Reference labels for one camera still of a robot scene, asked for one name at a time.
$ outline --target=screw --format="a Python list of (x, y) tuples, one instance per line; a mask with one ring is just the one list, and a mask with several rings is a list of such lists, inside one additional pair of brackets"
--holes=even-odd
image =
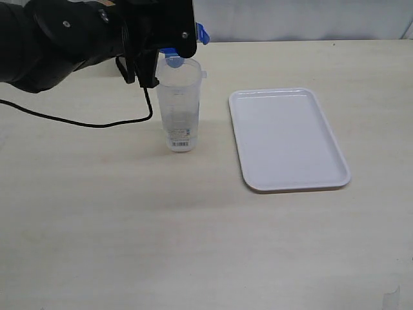
[(108, 14), (106, 14), (106, 11), (101, 8), (98, 12), (99, 12), (101, 18), (103, 19), (103, 21), (104, 21), (106, 24), (109, 23)]

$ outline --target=barcode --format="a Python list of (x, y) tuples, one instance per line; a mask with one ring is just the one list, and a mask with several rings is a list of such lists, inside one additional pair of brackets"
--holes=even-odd
[(188, 147), (189, 141), (174, 141), (172, 142), (173, 147)]

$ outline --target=white tray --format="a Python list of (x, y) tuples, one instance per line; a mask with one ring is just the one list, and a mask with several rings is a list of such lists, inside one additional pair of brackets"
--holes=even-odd
[(336, 189), (350, 181), (311, 90), (240, 90), (231, 95), (230, 110), (243, 177), (251, 188)]

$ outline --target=white wall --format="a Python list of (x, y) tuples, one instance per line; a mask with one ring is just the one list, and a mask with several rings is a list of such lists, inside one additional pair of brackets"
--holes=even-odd
[(214, 41), (399, 39), (413, 0), (194, 0)]

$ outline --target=clear plastic container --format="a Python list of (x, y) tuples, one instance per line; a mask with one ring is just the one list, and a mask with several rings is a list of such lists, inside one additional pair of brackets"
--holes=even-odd
[(193, 59), (159, 60), (156, 87), (166, 144), (174, 152), (192, 150), (198, 139), (199, 93), (206, 73)]

